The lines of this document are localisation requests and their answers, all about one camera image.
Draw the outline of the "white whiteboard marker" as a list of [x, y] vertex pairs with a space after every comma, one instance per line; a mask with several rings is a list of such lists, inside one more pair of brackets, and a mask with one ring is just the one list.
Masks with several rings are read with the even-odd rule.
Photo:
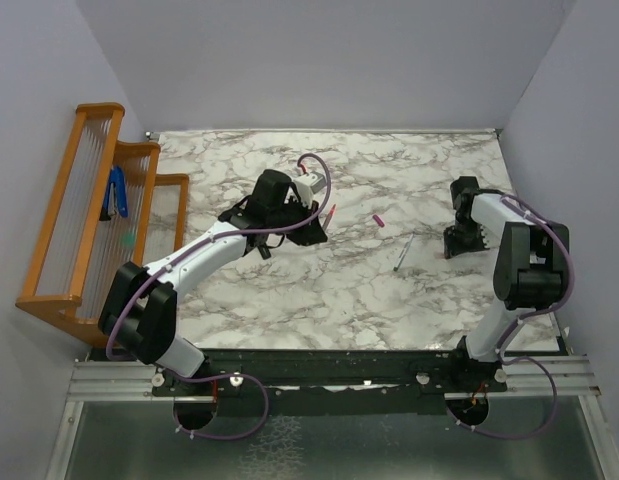
[[393, 272], [397, 272], [400, 269], [401, 265], [403, 264], [407, 254], [408, 254], [408, 252], [410, 250], [410, 247], [411, 247], [411, 245], [413, 243], [414, 238], [415, 238], [415, 233], [411, 233], [409, 238], [408, 238], [408, 240], [405, 242], [402, 250], [400, 251], [400, 254], [399, 254], [397, 260], [395, 261], [395, 263], [393, 265]]

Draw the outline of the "pink translucent red pen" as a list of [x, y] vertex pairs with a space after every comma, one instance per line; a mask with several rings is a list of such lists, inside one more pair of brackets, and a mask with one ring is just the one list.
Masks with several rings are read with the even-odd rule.
[[323, 228], [323, 230], [324, 230], [325, 232], [327, 231], [327, 229], [328, 229], [328, 227], [329, 227], [329, 225], [330, 225], [330, 223], [331, 223], [331, 221], [332, 221], [332, 219], [333, 219], [333, 216], [334, 216], [334, 214], [335, 214], [335, 210], [336, 210], [336, 206], [337, 206], [336, 204], [333, 204], [333, 205], [331, 206], [331, 208], [329, 209], [329, 212], [328, 212], [327, 216], [326, 216], [326, 217], [325, 217], [325, 219], [324, 219], [324, 222], [323, 222], [323, 224], [322, 224], [322, 228]]

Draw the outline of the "purple pen cap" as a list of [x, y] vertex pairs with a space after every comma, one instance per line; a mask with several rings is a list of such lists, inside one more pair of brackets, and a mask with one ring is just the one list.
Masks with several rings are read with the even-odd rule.
[[381, 219], [381, 217], [380, 217], [380, 216], [378, 216], [378, 215], [373, 215], [373, 217], [372, 217], [372, 218], [373, 218], [373, 220], [376, 222], [376, 224], [377, 224], [379, 227], [381, 227], [381, 228], [385, 227], [385, 223], [384, 223], [384, 221]]

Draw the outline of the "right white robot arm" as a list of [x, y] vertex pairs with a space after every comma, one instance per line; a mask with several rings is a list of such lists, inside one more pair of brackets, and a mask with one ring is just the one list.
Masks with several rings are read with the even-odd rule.
[[565, 225], [545, 219], [511, 194], [481, 188], [472, 176], [454, 180], [450, 193], [455, 220], [443, 233], [445, 258], [486, 250], [488, 233], [498, 240], [495, 299], [459, 343], [467, 357], [448, 367], [450, 383], [470, 391], [484, 379], [481, 363], [500, 361], [528, 319], [557, 311], [567, 302], [574, 266]]

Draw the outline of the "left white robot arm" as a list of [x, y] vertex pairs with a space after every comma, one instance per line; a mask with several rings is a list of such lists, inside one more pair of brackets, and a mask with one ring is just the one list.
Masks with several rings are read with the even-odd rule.
[[270, 235], [299, 246], [324, 243], [315, 194], [329, 191], [326, 174], [297, 178], [266, 169], [251, 194], [222, 212], [210, 229], [166, 257], [138, 266], [127, 262], [116, 272], [105, 300], [99, 330], [109, 347], [119, 345], [146, 365], [175, 372], [175, 382], [195, 395], [209, 385], [204, 353], [176, 332], [177, 307], [184, 296], [224, 265], [253, 250], [270, 256]]

